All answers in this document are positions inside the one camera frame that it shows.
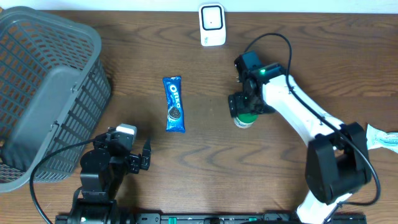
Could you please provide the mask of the green lid jar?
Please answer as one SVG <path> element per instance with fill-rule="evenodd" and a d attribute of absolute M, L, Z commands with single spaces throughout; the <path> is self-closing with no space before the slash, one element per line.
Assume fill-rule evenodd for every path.
<path fill-rule="evenodd" d="M 235 125 L 239 128 L 246 129 L 250 128 L 254 122 L 257 120 L 258 115 L 246 113 L 246 114 L 239 114 L 233 118 Z"/>

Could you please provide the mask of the blue Oreo cookie pack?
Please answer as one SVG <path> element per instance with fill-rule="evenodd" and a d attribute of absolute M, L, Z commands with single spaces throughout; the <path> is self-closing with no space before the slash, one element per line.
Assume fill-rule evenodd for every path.
<path fill-rule="evenodd" d="M 185 133 L 184 111 L 181 96 L 181 76 L 162 79 L 167 100 L 167 132 Z"/>

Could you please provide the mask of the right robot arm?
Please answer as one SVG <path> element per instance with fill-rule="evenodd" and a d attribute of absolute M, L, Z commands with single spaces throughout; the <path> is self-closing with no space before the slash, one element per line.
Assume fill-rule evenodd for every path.
<path fill-rule="evenodd" d="M 229 95 L 231 117 L 250 127 L 260 114 L 278 112 L 307 147 L 309 192 L 296 209 L 302 223 L 325 223 L 339 206 L 374 179 L 364 129 L 345 124 L 317 105 L 278 63 L 237 62 L 240 92 Z"/>

